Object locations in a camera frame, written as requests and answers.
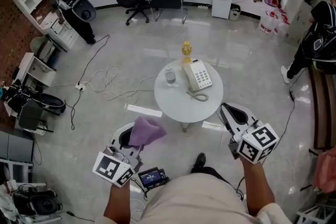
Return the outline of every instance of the chair backrest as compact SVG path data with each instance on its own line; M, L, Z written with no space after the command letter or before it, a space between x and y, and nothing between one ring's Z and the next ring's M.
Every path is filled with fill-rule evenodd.
M33 100L28 102L22 107L19 116L19 126L23 129L35 131L41 119L43 109Z

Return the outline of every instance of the round white table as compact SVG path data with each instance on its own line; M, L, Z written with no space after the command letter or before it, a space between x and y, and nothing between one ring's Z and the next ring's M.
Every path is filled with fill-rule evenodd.
M191 123L203 121L216 112L223 99L223 83L217 71L208 63L203 62L212 86L196 93L205 93L209 99L205 102L191 97L187 91L190 87L188 78L182 68L182 60L176 60L169 65L176 74L176 86L171 87L165 78L165 67L161 70L155 81L154 95L157 104L168 117L181 123L182 129L186 129Z

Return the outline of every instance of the gray tiled floor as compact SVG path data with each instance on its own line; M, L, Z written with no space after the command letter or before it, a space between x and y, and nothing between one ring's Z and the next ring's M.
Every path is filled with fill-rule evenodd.
M270 123L280 136L293 105L289 87L283 83L279 69L281 65L291 63L296 49L262 41L256 35L258 20L241 16L238 22L231 22L211 18L207 10L192 7L188 8L188 13L184 25L176 19L181 16L179 12L165 11L157 23L151 18L146 24L142 16L137 16L127 27L125 20L128 16L123 8L99 10L92 23L94 33L98 39L106 34L111 37L90 64L84 80L98 70L119 66L118 76L112 83L113 91L120 94L135 89L142 79L157 74L169 60L180 58L182 44L188 40L193 47L192 56L212 64L220 74L224 85L223 100L251 109L255 116ZM54 85L76 83L102 44L101 41L89 46L79 38L73 50L59 59ZM104 74L96 75L91 82L96 90L101 90ZM154 82L155 78L143 82L141 89L153 90ZM264 164L276 200L290 217L306 200L299 195L299 189L304 186L311 166L308 148L312 143L314 118L307 71L292 90L297 102L287 133ZM50 88L48 91L71 105L79 94L74 87ZM129 111L128 104L160 110L151 91L107 101L112 97L110 89L105 94L96 93L87 86L76 105L75 130L71 130L70 109L67 109L56 119L54 134L37 138L43 156L42 165L35 166L38 178L46 180L55 189L65 210L85 218L94 219L102 214L108 199L109 183L91 171L98 152L116 129L141 115ZM155 119L166 128L168 135L145 148L141 155L142 169L158 166L175 178L187 174L195 156L205 152L207 164L237 186L243 169L228 150L230 135L225 128L207 129L200 122L183 133L180 125L164 114ZM206 122L222 126L216 114ZM291 166L295 171L294 178ZM64 223L82 223L64 214L62 217Z

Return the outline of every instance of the pink cloth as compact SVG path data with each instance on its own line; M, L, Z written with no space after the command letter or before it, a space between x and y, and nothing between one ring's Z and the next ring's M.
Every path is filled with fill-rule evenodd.
M167 134L166 130L154 119L140 116L136 119L131 132L129 145L149 145Z
M336 147L319 155L313 186L324 193L336 191Z

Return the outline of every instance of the black and white marker cube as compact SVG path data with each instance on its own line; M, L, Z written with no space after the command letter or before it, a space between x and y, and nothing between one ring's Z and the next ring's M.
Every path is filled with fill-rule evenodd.
M131 165L103 152L99 152L92 171L118 187L122 187L135 174Z
M251 132L243 134L237 151L249 162L256 164L267 157L274 150L278 142L279 137L267 123Z

